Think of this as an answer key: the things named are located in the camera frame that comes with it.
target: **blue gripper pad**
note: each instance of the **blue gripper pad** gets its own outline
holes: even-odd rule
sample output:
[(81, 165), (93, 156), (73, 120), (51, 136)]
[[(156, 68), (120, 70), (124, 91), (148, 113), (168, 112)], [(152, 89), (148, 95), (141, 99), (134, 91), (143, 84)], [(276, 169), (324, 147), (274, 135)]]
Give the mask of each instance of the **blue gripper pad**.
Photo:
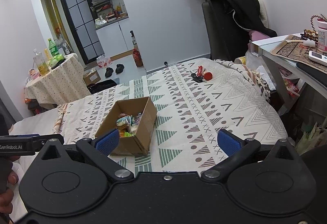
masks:
[(102, 154), (108, 156), (119, 144), (119, 131), (111, 130), (108, 134), (95, 140), (94, 147)]
[(219, 147), (226, 153), (226, 155), (231, 156), (235, 154), (242, 148), (241, 139), (238, 141), (234, 137), (235, 135), (230, 132), (221, 129), (218, 132), (217, 143)]

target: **bed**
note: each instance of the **bed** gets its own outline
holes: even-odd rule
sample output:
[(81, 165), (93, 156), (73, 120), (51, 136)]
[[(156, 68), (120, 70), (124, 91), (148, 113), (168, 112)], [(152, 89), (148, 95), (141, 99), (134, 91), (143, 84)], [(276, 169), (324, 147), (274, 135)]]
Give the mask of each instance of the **bed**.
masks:
[[(196, 83), (190, 74), (202, 65), (213, 74), (208, 82)], [(110, 156), (137, 174), (140, 171), (197, 171), (227, 158), (217, 144), (217, 132), (224, 128), (241, 139), (255, 138), (274, 144), (287, 133), (276, 111), (267, 103), (265, 86), (244, 66), (205, 58), (194, 59), (150, 73), (26, 118), (10, 134), (60, 133), (65, 144), (83, 137), (94, 138), (99, 125), (117, 100), (150, 96), (158, 113), (147, 156)], [(18, 160), (20, 178), (34, 156)], [(16, 221), (26, 210), (14, 189)]]

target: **black shoe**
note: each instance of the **black shoe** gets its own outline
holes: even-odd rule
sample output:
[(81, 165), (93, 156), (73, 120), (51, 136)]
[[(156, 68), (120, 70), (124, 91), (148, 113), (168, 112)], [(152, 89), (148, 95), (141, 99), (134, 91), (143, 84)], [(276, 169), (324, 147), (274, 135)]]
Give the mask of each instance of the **black shoe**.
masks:
[(106, 78), (108, 78), (108, 77), (112, 76), (112, 73), (113, 73), (113, 69), (110, 67), (107, 67), (107, 70), (106, 70), (106, 73), (104, 74), (104, 76)]
[(124, 71), (124, 66), (122, 64), (117, 64), (116, 73), (121, 73)]

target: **red ball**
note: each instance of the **red ball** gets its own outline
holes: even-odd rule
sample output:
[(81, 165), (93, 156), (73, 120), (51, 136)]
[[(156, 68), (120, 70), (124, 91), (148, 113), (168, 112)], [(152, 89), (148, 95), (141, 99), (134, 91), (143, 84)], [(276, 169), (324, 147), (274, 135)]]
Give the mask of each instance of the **red ball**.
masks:
[(210, 72), (207, 72), (204, 74), (203, 78), (207, 81), (211, 80), (212, 79), (212, 73)]

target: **cardboard box on floor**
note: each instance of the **cardboard box on floor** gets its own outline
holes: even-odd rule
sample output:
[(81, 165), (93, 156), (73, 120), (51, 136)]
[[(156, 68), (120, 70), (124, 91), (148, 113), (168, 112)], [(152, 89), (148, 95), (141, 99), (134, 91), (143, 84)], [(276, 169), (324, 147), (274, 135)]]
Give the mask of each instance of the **cardboard box on floor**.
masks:
[(84, 80), (86, 86), (88, 86), (89, 84), (97, 83), (97, 82), (100, 81), (101, 77), (100, 77), (97, 70), (95, 72), (93, 72), (93, 73), (90, 73), (90, 74), (88, 74), (88, 73), (85, 73), (83, 75), (83, 80)]
[(121, 113), (136, 116), (142, 112), (142, 117), (135, 136), (120, 137), (119, 145), (111, 155), (147, 155), (153, 125), (157, 118), (157, 109), (150, 97), (118, 100), (97, 130), (95, 137), (102, 136), (116, 127), (116, 121)]

